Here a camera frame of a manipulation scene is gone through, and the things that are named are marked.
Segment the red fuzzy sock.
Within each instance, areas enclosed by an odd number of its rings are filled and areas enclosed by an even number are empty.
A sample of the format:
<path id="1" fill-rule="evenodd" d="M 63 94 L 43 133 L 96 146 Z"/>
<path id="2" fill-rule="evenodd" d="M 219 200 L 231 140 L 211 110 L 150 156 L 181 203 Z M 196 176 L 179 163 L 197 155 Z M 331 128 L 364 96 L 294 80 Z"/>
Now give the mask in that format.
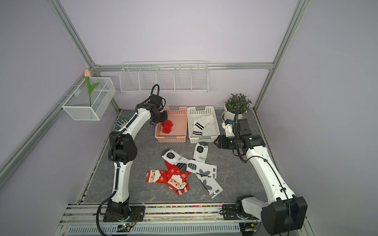
<path id="1" fill-rule="evenodd" d="M 167 120 L 166 122 L 162 123 L 162 133 L 169 134 L 172 131 L 173 122 Z"/>

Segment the white black striped sock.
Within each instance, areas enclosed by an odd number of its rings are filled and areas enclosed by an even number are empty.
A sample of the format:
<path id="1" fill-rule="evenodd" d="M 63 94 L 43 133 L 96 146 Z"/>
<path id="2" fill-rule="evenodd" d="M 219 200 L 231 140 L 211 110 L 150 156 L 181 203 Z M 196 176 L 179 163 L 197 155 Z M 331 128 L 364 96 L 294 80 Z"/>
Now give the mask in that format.
<path id="1" fill-rule="evenodd" d="M 193 122 L 194 124 L 193 124 L 192 135 L 196 137 L 202 136 L 204 128 L 208 125 L 214 124 L 214 117 L 213 115 L 204 115 L 204 116 L 194 119 Z"/>

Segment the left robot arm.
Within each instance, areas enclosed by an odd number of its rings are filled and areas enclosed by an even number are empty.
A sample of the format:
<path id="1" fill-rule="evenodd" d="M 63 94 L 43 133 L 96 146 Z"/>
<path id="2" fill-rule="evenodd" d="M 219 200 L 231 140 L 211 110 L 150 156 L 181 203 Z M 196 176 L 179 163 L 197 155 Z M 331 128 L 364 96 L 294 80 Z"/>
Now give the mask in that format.
<path id="1" fill-rule="evenodd" d="M 107 204 L 106 212 L 103 214 L 104 222 L 125 222 L 138 219 L 132 216 L 129 208 L 131 167 L 138 154 L 135 138 L 146 122 L 158 124 L 168 120 L 168 114 L 164 110 L 166 101 L 159 92 L 160 86 L 153 85 L 149 97 L 136 105 L 132 118 L 109 136 L 108 160 L 114 164 L 114 184 L 111 196 L 99 205 L 96 214 L 99 217 L 103 205 Z"/>

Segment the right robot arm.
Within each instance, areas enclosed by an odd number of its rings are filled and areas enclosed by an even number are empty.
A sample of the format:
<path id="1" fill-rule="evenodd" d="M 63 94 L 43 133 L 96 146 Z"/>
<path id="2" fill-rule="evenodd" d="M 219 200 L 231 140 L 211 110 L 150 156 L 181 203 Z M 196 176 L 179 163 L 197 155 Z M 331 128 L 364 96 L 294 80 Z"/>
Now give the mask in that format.
<path id="1" fill-rule="evenodd" d="M 246 119 L 239 118 L 239 110 L 234 118 L 222 124 L 224 135 L 219 135 L 214 144 L 219 149 L 229 149 L 243 162 L 251 163 L 264 187 L 267 201 L 253 195 L 237 198 L 233 207 L 221 210 L 225 220 L 238 217 L 242 220 L 259 219 L 261 226 L 271 236 L 290 234 L 303 227 L 307 202 L 297 197 L 272 161 L 262 137 L 253 134 Z"/>

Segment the white plastic basket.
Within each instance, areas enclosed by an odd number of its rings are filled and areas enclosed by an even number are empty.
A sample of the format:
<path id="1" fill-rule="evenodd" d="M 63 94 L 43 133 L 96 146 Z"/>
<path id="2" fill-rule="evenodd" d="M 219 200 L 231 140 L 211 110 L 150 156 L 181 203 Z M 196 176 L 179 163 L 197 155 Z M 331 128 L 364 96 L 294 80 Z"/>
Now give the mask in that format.
<path id="1" fill-rule="evenodd" d="M 188 135 L 191 144 L 212 143 L 220 135 L 213 106 L 188 107 Z"/>

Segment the pink plastic basket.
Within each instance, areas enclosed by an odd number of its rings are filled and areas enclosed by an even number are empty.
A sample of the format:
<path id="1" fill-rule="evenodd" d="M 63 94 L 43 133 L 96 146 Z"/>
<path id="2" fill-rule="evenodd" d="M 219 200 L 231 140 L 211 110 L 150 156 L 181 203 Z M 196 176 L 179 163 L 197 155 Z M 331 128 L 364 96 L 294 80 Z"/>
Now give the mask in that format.
<path id="1" fill-rule="evenodd" d="M 155 138 L 160 143 L 184 143 L 188 132 L 188 108 L 185 106 L 172 106 L 163 109 L 168 113 L 168 120 L 173 122 L 169 134 L 162 133 L 162 123 L 155 127 Z"/>

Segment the white sock hexagon patch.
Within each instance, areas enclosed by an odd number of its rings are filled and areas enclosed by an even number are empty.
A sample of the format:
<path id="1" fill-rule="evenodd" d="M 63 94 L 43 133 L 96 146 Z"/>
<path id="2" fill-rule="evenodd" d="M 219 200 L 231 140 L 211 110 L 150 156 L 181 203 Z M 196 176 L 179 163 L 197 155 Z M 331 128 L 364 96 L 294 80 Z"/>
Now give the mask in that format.
<path id="1" fill-rule="evenodd" d="M 168 163 L 179 167 L 183 173 L 191 172 L 193 174 L 198 174 L 203 177 L 213 179 L 217 178 L 217 166 L 206 164 L 192 159 L 186 159 L 185 157 L 182 157 L 172 149 L 169 149 L 165 153 L 163 153 L 162 158 Z"/>

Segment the potted green plant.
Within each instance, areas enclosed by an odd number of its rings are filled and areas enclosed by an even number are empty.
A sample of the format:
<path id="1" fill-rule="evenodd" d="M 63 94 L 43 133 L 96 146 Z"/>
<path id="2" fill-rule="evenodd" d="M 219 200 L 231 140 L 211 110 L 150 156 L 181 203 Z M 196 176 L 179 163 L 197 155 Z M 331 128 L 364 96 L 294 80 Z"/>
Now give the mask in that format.
<path id="1" fill-rule="evenodd" d="M 252 101 L 244 94 L 236 93 L 231 94 L 231 97 L 224 103 L 224 112 L 222 119 L 233 120 L 236 113 L 239 120 L 243 119 L 244 115 L 249 111 Z"/>

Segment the green white garden glove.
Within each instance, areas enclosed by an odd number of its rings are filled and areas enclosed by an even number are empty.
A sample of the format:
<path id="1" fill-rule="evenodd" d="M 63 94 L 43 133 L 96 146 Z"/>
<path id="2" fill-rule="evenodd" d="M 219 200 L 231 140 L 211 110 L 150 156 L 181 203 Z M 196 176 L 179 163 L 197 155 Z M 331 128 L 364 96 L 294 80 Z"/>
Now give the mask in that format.
<path id="1" fill-rule="evenodd" d="M 127 123 L 128 123 L 128 119 L 118 119 L 116 122 L 115 122 L 115 127 L 114 127 L 114 131 L 118 131 L 120 130 L 121 128 L 123 128 Z"/>

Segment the red santa sock right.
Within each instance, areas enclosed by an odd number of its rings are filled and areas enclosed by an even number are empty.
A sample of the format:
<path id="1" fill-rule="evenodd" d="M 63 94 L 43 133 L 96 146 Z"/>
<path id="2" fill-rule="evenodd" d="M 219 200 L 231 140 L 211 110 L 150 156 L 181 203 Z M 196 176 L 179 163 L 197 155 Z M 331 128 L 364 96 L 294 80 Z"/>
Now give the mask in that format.
<path id="1" fill-rule="evenodd" d="M 187 178 L 190 172 L 183 173 L 179 167 L 172 165 L 167 161 L 164 162 L 167 167 L 167 186 L 174 190 L 178 196 L 190 190 Z"/>

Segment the red santa sock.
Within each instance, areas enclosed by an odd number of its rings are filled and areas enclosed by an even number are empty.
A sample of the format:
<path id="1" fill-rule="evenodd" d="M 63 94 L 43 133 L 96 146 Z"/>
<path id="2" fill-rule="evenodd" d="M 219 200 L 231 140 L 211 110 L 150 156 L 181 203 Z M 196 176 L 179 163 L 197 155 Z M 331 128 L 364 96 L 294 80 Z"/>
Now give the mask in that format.
<path id="1" fill-rule="evenodd" d="M 164 162 L 167 167 L 167 186 L 174 190 L 178 196 L 190 190 L 187 178 L 190 172 L 183 173 L 179 167 L 172 165 L 167 161 Z"/>
<path id="2" fill-rule="evenodd" d="M 168 171 L 149 170 L 147 172 L 147 183 L 167 184 L 171 179 L 171 174 Z"/>

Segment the red santa sock left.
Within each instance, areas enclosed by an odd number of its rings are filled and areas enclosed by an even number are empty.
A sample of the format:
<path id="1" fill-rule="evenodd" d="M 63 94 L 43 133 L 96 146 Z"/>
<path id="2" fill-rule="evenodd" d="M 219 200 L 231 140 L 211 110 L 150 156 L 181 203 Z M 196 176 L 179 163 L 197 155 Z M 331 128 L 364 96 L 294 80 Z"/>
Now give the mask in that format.
<path id="1" fill-rule="evenodd" d="M 168 171 L 149 170 L 147 172 L 147 183 L 167 184 L 171 179 L 171 174 Z"/>

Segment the artificial pink tulip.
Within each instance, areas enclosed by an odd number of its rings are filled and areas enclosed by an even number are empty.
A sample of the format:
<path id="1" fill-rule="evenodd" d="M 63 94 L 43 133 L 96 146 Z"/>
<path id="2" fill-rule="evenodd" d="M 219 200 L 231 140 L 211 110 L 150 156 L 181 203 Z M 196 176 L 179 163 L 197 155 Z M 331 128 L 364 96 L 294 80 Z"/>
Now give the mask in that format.
<path id="1" fill-rule="evenodd" d="M 90 82 L 90 77 L 91 76 L 92 76 L 92 74 L 91 74 L 90 70 L 86 69 L 84 71 L 84 77 L 85 77 L 85 81 L 86 81 L 86 85 L 87 85 L 90 106 L 92 106 L 92 97 L 91 97 L 91 94 L 92 94 L 93 90 L 99 85 L 99 83 L 92 84 Z"/>

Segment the white mesh wall box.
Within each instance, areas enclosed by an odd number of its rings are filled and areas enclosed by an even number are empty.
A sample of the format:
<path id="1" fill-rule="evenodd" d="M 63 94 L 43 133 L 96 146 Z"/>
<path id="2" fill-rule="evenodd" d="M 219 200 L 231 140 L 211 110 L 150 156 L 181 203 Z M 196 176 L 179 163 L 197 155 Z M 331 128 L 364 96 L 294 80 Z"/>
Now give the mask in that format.
<path id="1" fill-rule="evenodd" d="M 115 92 L 109 77 L 85 78 L 62 108 L 75 121 L 100 121 Z"/>

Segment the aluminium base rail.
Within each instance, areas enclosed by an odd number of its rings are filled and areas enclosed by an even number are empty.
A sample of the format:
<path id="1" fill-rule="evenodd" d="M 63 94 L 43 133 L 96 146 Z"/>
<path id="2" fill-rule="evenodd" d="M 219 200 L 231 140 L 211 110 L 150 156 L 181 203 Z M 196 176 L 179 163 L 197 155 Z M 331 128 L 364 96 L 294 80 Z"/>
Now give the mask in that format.
<path id="1" fill-rule="evenodd" d="M 256 227 L 261 222 L 254 215 L 241 216 L 232 202 L 213 203 L 170 203 L 170 204 L 131 204 L 131 215 L 126 219 L 107 215 L 102 206 L 96 215 L 98 205 L 69 205 L 61 218 L 60 225 L 93 225 L 98 223 L 104 232 L 110 231 L 111 225 L 123 227 L 145 224 L 199 224 L 199 223 L 248 223 Z"/>

